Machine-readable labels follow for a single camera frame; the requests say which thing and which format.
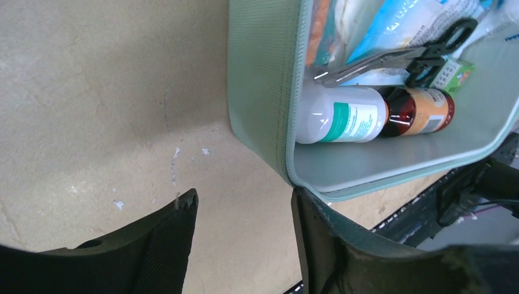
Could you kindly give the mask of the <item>brown medicine bottle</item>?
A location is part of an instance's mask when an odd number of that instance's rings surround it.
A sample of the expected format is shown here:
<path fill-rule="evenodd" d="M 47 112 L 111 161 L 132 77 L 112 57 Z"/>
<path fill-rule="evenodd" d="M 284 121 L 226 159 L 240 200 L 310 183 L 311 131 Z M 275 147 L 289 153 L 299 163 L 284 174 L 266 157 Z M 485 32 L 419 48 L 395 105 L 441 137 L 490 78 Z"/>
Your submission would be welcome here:
<path fill-rule="evenodd" d="M 380 136 L 385 138 L 431 134 L 445 129 L 455 114 L 454 100 L 433 88 L 385 86 L 379 89 L 389 110 Z"/>

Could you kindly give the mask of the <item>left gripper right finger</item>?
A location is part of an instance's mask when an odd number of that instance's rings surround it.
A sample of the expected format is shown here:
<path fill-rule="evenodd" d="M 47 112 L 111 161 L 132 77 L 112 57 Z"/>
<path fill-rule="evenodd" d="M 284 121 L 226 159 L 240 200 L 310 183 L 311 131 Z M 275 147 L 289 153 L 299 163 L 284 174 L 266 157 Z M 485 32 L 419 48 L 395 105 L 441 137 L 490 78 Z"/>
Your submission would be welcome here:
<path fill-rule="evenodd" d="M 518 247 L 405 246 L 367 230 L 304 188 L 291 198 L 305 293 L 517 293 Z"/>

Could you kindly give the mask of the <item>mint green case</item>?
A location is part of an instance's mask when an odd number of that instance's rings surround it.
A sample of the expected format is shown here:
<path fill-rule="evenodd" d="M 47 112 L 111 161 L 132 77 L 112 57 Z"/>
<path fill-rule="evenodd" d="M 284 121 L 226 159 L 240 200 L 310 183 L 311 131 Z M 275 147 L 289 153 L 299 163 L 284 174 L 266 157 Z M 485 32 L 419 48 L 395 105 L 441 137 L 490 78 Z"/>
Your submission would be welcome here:
<path fill-rule="evenodd" d="M 518 120 L 518 29 L 462 54 L 476 70 L 455 96 L 453 122 L 430 135 L 368 143 L 296 143 L 310 1 L 231 1 L 228 111 L 237 139 L 288 184 L 343 201 L 493 153 Z"/>

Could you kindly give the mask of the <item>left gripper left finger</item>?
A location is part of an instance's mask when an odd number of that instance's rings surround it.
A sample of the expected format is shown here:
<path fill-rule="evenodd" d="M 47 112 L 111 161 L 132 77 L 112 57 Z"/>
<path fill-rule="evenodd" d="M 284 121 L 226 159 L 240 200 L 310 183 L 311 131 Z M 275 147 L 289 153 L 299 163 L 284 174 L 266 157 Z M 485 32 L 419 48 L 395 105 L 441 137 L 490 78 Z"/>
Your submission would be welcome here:
<path fill-rule="evenodd" d="M 2 293 L 181 293 L 198 211 L 190 189 L 156 212 L 78 247 L 1 247 Z"/>

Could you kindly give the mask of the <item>green pill pack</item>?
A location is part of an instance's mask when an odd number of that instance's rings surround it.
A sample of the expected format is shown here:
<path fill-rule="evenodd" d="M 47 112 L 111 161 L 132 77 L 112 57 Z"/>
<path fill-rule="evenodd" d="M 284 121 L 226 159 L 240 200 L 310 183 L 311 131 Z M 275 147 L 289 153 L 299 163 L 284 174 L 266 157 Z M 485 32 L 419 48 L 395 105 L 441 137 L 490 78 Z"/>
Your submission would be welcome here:
<path fill-rule="evenodd" d="M 429 87 L 442 90 L 455 97 L 475 68 L 475 65 L 470 62 L 461 59 L 448 59 L 429 84 Z"/>

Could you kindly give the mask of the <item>black handled scissors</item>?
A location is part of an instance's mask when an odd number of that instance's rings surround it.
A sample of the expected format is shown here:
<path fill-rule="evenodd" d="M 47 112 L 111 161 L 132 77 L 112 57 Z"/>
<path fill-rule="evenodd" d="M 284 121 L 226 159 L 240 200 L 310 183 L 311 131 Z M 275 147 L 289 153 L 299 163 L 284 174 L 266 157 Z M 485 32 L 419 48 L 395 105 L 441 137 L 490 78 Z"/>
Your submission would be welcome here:
<path fill-rule="evenodd" d="M 420 47 L 380 51 L 336 71 L 321 69 L 314 74 L 313 81 L 334 88 L 371 70 L 405 69 L 409 73 L 405 85 L 410 88 L 422 86 L 434 79 L 446 63 L 446 56 L 459 49 L 477 25 L 474 18 L 461 18 L 439 38 Z"/>

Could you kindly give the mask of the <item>blue gauze packet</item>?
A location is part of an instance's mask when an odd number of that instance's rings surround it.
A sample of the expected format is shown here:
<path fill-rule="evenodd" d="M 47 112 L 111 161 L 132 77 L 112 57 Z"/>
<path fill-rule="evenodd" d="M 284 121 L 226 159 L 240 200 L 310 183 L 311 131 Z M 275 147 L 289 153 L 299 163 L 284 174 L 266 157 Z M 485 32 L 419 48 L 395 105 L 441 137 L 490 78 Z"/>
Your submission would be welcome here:
<path fill-rule="evenodd" d="M 491 4 L 491 1 L 465 0 L 384 1 L 346 63 L 377 50 L 419 47 L 438 38 L 461 18 L 480 19 Z"/>

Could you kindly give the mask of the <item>small white bottle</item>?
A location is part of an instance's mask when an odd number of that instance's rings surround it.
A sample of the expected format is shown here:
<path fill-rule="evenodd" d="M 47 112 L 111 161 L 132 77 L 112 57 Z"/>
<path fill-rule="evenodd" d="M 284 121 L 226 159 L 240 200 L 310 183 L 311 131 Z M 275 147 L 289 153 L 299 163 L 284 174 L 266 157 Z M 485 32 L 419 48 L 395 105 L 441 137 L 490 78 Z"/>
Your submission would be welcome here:
<path fill-rule="evenodd" d="M 327 88 L 306 81 L 297 103 L 296 142 L 365 143 L 381 133 L 388 119 L 389 107 L 373 88 Z"/>

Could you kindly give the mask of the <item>white gauze bag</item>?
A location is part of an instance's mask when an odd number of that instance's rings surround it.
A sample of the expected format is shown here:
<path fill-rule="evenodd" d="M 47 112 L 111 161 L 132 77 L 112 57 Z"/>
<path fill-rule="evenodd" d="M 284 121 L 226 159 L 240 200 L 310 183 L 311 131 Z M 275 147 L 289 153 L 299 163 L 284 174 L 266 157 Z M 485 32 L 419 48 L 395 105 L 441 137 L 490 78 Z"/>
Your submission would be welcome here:
<path fill-rule="evenodd" d="M 384 0 L 338 0 L 335 3 L 335 28 L 345 45 L 345 61 L 366 35 Z"/>

